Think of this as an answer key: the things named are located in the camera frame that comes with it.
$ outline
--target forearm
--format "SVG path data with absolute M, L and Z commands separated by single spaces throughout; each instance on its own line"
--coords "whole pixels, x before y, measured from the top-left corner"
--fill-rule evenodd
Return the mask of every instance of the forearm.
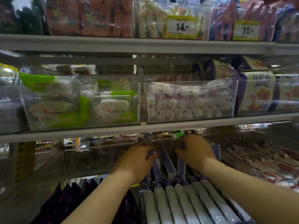
M 297 223 L 299 193 L 209 160 L 205 175 L 233 198 L 258 224 Z
M 131 180 L 124 174 L 110 174 L 63 224 L 111 224 L 130 186 Z

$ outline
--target yellow sign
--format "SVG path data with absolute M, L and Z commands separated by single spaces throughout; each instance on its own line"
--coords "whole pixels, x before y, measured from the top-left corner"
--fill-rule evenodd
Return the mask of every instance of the yellow sign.
M 196 21 L 192 16 L 166 16 L 166 38 L 196 39 Z
M 236 20 L 233 41 L 258 41 L 260 21 Z

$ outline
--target price tag reading 25.90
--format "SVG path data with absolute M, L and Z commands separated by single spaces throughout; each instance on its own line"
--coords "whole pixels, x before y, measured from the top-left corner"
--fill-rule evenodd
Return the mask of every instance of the price tag reading 25.90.
M 260 21 L 236 20 L 234 27 L 234 41 L 258 41 Z
M 196 18 L 167 15 L 165 37 L 196 39 Z

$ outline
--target person's right hand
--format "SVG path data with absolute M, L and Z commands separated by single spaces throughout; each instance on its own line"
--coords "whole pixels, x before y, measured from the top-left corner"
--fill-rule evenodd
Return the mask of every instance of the person's right hand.
M 184 150 L 179 147 L 182 143 L 185 144 Z M 202 136 L 195 134 L 181 136 L 175 153 L 186 164 L 204 175 L 211 161 L 217 161 L 210 144 Z

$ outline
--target store shelf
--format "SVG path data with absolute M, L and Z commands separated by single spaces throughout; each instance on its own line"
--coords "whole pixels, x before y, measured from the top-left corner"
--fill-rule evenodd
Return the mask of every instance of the store shelf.
M 26 142 L 47 139 L 63 139 L 63 138 L 76 138 L 76 137 L 92 137 L 101 135 L 112 134 L 127 134 L 127 133 L 141 133 L 152 131 L 174 131 L 179 129 L 191 128 L 205 128 L 234 124 L 250 124 L 261 122 L 275 122 L 292 120 L 299 117 L 299 113 L 277 114 L 277 115 L 261 115 L 249 117 L 233 117 L 226 119 L 210 119 L 200 121 L 188 122 L 174 122 L 174 123 L 161 123 L 161 124 L 145 124 L 109 128 L 92 128 L 80 130 L 63 130 L 63 131 L 46 131 L 46 132 L 23 132 L 18 134 L 0 135 L 0 143 L 9 142 Z
M 0 49 L 43 52 L 266 54 L 275 43 L 0 34 Z
M 299 55 L 299 44 L 277 44 L 276 55 Z

